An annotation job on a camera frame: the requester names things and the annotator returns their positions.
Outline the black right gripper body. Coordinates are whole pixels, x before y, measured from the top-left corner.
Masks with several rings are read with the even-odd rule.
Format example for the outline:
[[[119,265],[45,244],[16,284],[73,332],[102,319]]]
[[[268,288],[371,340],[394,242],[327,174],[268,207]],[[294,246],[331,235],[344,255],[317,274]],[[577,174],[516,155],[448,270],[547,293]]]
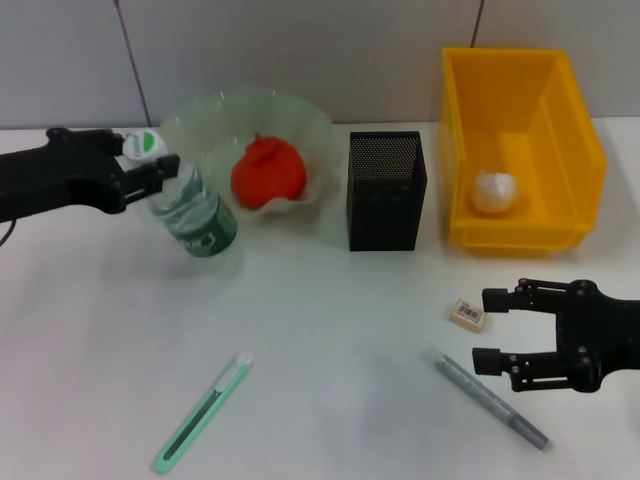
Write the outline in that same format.
[[[598,391],[606,376],[639,368],[639,302],[603,294],[590,280],[569,284],[556,318],[569,387]]]

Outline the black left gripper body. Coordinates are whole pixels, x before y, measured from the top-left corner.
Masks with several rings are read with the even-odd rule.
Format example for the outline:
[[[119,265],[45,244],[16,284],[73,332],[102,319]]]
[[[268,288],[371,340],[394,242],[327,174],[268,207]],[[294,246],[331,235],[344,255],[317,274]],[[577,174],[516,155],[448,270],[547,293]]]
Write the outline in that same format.
[[[1,156],[3,222],[73,205],[124,211],[124,172],[117,157],[91,143],[90,131],[50,128],[45,145]]]

